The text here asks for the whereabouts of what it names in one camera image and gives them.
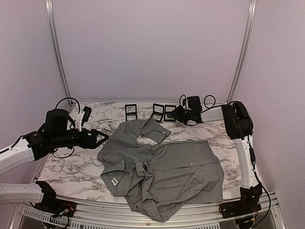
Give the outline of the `left aluminium frame post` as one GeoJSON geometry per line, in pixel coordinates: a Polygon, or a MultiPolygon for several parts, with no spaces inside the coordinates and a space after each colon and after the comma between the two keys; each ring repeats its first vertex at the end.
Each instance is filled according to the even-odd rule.
{"type": "Polygon", "coordinates": [[[55,21],[55,15],[54,15],[54,8],[53,8],[53,1],[52,0],[46,0],[46,12],[48,16],[49,21],[49,27],[51,32],[51,40],[53,45],[53,50],[55,54],[55,59],[57,63],[57,67],[60,74],[60,80],[63,86],[63,91],[66,97],[71,97],[70,89],[68,86],[68,81],[66,78],[66,73],[61,57],[61,51],[60,51],[60,45],[59,45],[59,39],[56,29],[56,21],[55,21]]]}

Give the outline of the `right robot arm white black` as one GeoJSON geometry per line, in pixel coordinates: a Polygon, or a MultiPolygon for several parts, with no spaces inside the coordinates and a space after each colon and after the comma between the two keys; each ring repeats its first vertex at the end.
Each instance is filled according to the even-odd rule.
{"type": "Polygon", "coordinates": [[[240,101],[231,101],[224,104],[213,102],[211,106],[200,101],[198,96],[187,97],[182,95],[177,106],[168,115],[169,118],[189,125],[224,121],[228,137],[233,140],[237,151],[241,169],[240,200],[236,202],[236,210],[245,214],[259,202],[263,187],[257,177],[256,157],[253,147],[253,121],[240,101]]]}

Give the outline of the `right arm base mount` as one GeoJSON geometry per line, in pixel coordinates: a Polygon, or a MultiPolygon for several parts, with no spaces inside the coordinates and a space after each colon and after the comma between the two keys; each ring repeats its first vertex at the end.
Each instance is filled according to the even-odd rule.
{"type": "Polygon", "coordinates": [[[263,193],[261,184],[255,187],[240,188],[240,199],[220,204],[219,211],[224,219],[238,217],[245,214],[258,212],[262,209],[260,204],[260,196],[263,193]]]}

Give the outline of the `right black display frame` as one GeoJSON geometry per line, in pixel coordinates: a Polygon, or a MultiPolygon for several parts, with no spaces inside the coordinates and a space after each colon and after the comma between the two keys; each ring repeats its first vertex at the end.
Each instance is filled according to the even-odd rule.
{"type": "Polygon", "coordinates": [[[176,105],[165,104],[164,105],[164,121],[165,122],[175,122],[176,118],[174,116],[174,111],[176,105]]]}

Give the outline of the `grey button shirt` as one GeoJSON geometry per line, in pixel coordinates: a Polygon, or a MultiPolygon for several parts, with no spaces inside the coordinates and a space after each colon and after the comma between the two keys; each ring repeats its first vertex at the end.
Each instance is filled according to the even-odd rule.
{"type": "Polygon", "coordinates": [[[170,133],[151,118],[123,122],[97,155],[110,192],[158,222],[184,204],[223,200],[224,172],[208,142],[167,143],[170,133]]]}

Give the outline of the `left black display frame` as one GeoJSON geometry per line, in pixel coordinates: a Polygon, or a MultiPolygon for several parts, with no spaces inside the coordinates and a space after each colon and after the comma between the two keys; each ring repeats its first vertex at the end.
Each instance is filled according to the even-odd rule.
{"type": "Polygon", "coordinates": [[[137,104],[126,104],[125,108],[125,120],[131,121],[138,119],[137,115],[137,104]]]}

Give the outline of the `black display frame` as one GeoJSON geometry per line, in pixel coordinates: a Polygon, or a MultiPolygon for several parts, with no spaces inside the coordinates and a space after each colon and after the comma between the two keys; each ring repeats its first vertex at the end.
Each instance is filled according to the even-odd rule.
{"type": "Polygon", "coordinates": [[[165,122],[175,122],[176,118],[174,116],[174,111],[176,105],[165,104],[164,105],[164,121],[165,122]]]}
{"type": "Polygon", "coordinates": [[[138,119],[137,115],[137,104],[126,104],[125,108],[125,120],[131,121],[138,119]]]}
{"type": "Polygon", "coordinates": [[[165,105],[153,103],[151,118],[156,122],[161,123],[164,117],[164,111],[165,105]]]}

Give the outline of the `front aluminium rail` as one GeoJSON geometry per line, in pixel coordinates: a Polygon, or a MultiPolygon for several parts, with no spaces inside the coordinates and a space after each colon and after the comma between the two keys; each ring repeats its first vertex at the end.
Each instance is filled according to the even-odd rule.
{"type": "Polygon", "coordinates": [[[246,216],[223,218],[218,204],[184,205],[168,221],[160,223],[130,210],[125,203],[95,202],[71,198],[76,210],[71,218],[51,218],[30,204],[17,204],[10,229],[235,229],[246,216]]]}

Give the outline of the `right aluminium frame post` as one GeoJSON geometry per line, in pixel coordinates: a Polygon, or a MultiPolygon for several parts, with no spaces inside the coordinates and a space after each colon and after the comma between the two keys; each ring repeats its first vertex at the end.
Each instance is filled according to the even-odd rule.
{"type": "Polygon", "coordinates": [[[245,58],[247,55],[247,51],[250,46],[251,42],[251,36],[253,33],[253,27],[254,27],[254,19],[255,19],[255,12],[256,12],[256,6],[257,1],[256,0],[250,0],[249,1],[249,7],[248,7],[248,13],[246,18],[246,25],[244,30],[244,36],[243,41],[240,49],[239,58],[237,61],[237,66],[234,72],[233,81],[229,90],[229,94],[227,96],[226,102],[229,103],[234,100],[234,96],[237,92],[237,88],[239,85],[239,82],[242,78],[242,71],[244,67],[245,58]]]}

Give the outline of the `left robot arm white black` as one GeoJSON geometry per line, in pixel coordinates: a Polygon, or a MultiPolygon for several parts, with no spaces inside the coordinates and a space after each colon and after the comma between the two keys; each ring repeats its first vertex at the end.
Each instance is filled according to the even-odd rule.
{"type": "MultiPolygon", "coordinates": [[[[89,120],[91,108],[79,108],[73,119],[67,110],[55,107],[46,113],[45,122],[38,129],[21,135],[12,145],[0,151],[0,173],[23,164],[38,161],[60,148],[73,150],[75,147],[96,149],[108,140],[108,135],[98,130],[83,128],[89,120]]],[[[55,190],[46,181],[29,184],[0,185],[1,204],[32,203],[37,209],[57,212],[60,209],[73,209],[72,204],[57,198],[55,190]]]]}

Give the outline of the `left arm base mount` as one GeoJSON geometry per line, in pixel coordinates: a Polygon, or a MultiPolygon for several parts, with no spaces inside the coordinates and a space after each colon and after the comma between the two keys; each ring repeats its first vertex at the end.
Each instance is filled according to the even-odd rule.
{"type": "Polygon", "coordinates": [[[36,181],[43,193],[42,201],[35,203],[38,210],[52,213],[54,217],[67,215],[73,217],[76,203],[73,201],[58,199],[55,190],[46,181],[36,181]]]}

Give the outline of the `middle black display frame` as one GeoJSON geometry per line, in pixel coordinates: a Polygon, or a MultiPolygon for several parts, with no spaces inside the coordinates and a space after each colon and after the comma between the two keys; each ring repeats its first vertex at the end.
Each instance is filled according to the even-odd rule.
{"type": "Polygon", "coordinates": [[[161,123],[164,117],[164,111],[165,105],[153,103],[151,118],[156,122],[161,123]]]}

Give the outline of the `aluminium frame post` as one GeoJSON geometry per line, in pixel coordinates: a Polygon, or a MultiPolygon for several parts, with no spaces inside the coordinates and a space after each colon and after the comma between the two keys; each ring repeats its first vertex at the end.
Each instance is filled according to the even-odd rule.
{"type": "Polygon", "coordinates": [[[242,71],[244,67],[245,58],[247,55],[247,51],[250,46],[251,42],[251,36],[253,33],[253,27],[254,27],[254,19],[255,19],[255,12],[256,12],[256,6],[257,1],[256,0],[250,0],[249,1],[249,7],[248,7],[248,13],[246,18],[246,25],[244,30],[244,36],[243,41],[240,49],[239,58],[237,61],[237,66],[234,72],[233,81],[229,90],[229,94],[227,96],[226,102],[229,103],[234,100],[234,96],[237,92],[237,88],[239,85],[239,82],[242,78],[242,71]]]}
{"type": "Polygon", "coordinates": [[[60,51],[60,45],[59,45],[59,39],[56,29],[56,21],[55,21],[55,15],[54,15],[54,8],[53,8],[53,1],[52,0],[46,0],[46,12],[48,16],[49,21],[49,27],[51,32],[51,40],[53,45],[53,50],[55,54],[55,59],[57,63],[57,67],[60,74],[60,80],[63,86],[63,91],[66,97],[71,97],[70,89],[68,86],[68,81],[66,78],[66,73],[61,57],[61,51],[60,51]]]}

